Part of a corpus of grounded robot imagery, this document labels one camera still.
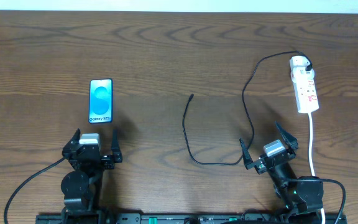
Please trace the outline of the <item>blue Galaxy smartphone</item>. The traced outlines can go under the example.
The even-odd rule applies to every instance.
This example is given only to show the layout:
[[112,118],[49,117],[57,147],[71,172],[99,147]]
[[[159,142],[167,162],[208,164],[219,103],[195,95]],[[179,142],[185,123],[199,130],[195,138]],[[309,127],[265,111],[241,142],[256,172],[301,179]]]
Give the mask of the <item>blue Galaxy smartphone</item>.
[[111,78],[91,80],[89,83],[89,123],[110,123],[112,120],[113,80]]

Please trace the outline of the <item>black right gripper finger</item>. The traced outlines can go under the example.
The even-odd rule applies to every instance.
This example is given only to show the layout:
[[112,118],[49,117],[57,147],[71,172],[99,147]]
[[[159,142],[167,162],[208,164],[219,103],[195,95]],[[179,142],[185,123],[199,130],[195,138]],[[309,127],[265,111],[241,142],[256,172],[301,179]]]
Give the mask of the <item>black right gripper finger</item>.
[[282,139],[284,140],[284,143],[292,150],[298,149],[298,140],[296,137],[291,135],[289,132],[283,129],[283,127],[276,121],[275,126],[278,129],[278,132],[280,133]]
[[239,142],[242,148],[242,158],[244,161],[244,166],[246,167],[247,170],[249,170],[252,168],[253,160],[249,154],[248,147],[245,145],[242,138],[239,139]]

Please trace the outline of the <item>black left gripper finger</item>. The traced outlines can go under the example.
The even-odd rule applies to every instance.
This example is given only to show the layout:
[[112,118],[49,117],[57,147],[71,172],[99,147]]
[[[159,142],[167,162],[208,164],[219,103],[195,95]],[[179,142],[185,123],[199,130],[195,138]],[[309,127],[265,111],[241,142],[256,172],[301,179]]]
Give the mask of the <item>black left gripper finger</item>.
[[111,142],[111,152],[114,158],[114,163],[121,163],[122,162],[122,152],[119,147],[119,141],[117,138],[117,130],[114,129],[112,132],[112,142]]
[[77,129],[75,131],[74,135],[72,136],[72,138],[69,140],[69,145],[70,146],[74,146],[74,145],[79,144],[80,134],[81,134],[80,129]]

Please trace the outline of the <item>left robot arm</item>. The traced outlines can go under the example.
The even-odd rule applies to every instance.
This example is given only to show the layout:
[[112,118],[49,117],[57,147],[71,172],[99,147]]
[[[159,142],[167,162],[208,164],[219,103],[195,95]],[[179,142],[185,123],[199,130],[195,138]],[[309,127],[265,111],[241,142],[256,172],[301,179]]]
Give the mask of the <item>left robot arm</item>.
[[110,209],[99,206],[104,171],[122,162],[116,130],[112,132],[110,150],[110,154],[102,155],[99,134],[81,134],[79,129],[63,147],[62,156],[73,168],[61,182],[65,204],[63,224],[116,223]]

